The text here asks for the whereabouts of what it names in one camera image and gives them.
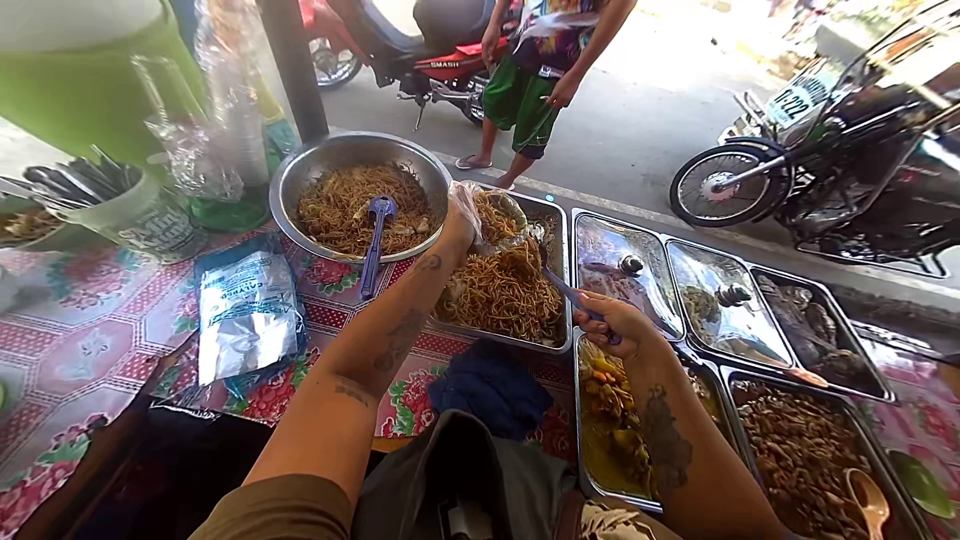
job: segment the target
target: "flip-flop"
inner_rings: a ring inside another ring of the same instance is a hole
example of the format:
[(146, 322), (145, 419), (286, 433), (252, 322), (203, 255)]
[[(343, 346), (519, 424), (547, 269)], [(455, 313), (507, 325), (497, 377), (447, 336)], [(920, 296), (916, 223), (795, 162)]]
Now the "flip-flop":
[(469, 160), (469, 159), (472, 158), (473, 156), (476, 156), (476, 154), (473, 154), (473, 155), (471, 155), (471, 156), (467, 156), (467, 157), (465, 157), (465, 158), (460, 158), (460, 159), (456, 160), (456, 162), (453, 163), (453, 166), (457, 167), (458, 169), (460, 169), (460, 170), (462, 170), (462, 171), (470, 171), (470, 170), (473, 170), (473, 169), (489, 169), (490, 167), (493, 167), (493, 161), (487, 163), (486, 165), (474, 165), (474, 164), (471, 164), (471, 163), (467, 162), (467, 160)]

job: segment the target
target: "arm sleeve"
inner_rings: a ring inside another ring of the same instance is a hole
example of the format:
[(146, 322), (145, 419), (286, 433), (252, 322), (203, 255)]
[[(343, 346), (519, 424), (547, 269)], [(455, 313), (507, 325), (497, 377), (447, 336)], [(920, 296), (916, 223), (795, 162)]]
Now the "arm sleeve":
[(344, 490), (312, 475), (286, 475), (227, 493), (189, 540), (348, 540)]

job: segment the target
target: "motorcycle license plate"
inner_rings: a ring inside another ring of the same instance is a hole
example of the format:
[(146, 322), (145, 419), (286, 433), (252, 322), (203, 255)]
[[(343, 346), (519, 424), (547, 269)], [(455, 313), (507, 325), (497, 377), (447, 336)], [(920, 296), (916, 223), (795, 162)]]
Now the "motorcycle license plate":
[(787, 86), (767, 102), (767, 114), (782, 128), (799, 122), (817, 103), (802, 86)]

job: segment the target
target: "utensil holder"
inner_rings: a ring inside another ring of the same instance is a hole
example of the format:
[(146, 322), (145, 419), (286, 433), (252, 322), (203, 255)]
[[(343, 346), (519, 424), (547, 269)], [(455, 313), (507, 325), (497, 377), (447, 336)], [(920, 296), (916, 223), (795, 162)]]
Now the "utensil holder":
[(207, 241), (174, 196), (148, 175), (115, 199), (87, 209), (57, 212), (63, 221), (83, 225), (160, 264), (196, 255)]

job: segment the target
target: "concrete road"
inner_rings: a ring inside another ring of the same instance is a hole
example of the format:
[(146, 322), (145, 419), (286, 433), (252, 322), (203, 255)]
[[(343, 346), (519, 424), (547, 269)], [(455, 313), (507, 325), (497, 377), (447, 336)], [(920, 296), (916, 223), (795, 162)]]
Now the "concrete road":
[[(709, 35), (689, 33), (673, 19), (635, 12), (590, 70), (554, 127), (546, 156), (527, 176), (615, 201), (668, 212), (666, 187), (685, 161), (713, 146), (739, 114), (732, 91), (766, 95), (777, 81), (755, 64), (725, 56)], [(331, 125), (411, 138), (430, 150), (468, 156), (480, 131), (448, 103), (418, 107), (396, 100), (396, 85), (376, 87), (364, 69), (324, 95)], [(510, 134), (501, 134), (494, 165), (513, 158)]]
[[(673, 216), (667, 187), (676, 171), (715, 145), (740, 114), (732, 93), (751, 89), (765, 98), (783, 85), (755, 63), (710, 43), (723, 20), (714, 13), (634, 12), (561, 113), (546, 156), (518, 184), (552, 193), (564, 206), (618, 213), (851, 291), (960, 311), (956, 279), (937, 282), (805, 256), (789, 247), (788, 234), (773, 222), (695, 231)], [(335, 128), (403, 136), (448, 160), (479, 149), (479, 130), (448, 103), (427, 105), (420, 130), (413, 133), (417, 106), (398, 101), (396, 85), (378, 88), (369, 69), (325, 93), (324, 105)], [(501, 134), (494, 168), (509, 167), (510, 145), (510, 134)], [(496, 174), (458, 172), (455, 177), (488, 182)], [(952, 255), (952, 266), (960, 270), (960, 252)]]

